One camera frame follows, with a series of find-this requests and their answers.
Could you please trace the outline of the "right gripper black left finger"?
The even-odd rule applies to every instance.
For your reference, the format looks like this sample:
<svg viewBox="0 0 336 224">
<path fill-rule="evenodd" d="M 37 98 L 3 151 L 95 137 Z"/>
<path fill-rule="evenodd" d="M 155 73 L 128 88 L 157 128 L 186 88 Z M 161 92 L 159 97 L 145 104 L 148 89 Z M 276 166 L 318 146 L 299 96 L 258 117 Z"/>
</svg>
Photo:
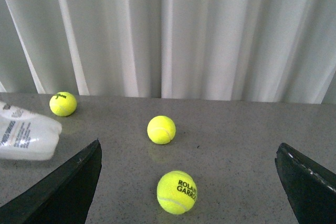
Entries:
<svg viewBox="0 0 336 224">
<path fill-rule="evenodd" d="M 1 223 L 85 223 L 102 168 L 93 141 L 33 187 L 1 206 Z"/>
</svg>

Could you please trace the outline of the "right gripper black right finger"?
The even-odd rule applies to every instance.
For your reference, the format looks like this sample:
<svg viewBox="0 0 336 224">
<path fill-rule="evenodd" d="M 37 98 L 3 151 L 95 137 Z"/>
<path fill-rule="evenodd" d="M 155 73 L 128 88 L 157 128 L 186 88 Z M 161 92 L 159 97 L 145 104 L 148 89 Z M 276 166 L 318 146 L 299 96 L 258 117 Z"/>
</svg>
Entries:
<svg viewBox="0 0 336 224">
<path fill-rule="evenodd" d="M 335 223 L 335 173 L 286 143 L 275 166 L 299 223 Z"/>
</svg>

